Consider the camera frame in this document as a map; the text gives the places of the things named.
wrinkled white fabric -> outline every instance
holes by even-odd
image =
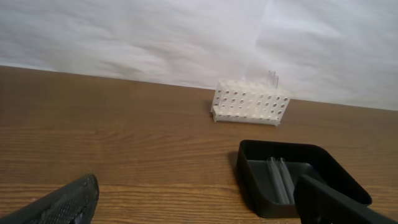
[[[0,65],[201,88],[271,69],[299,99],[398,110],[397,6],[2,0]]]

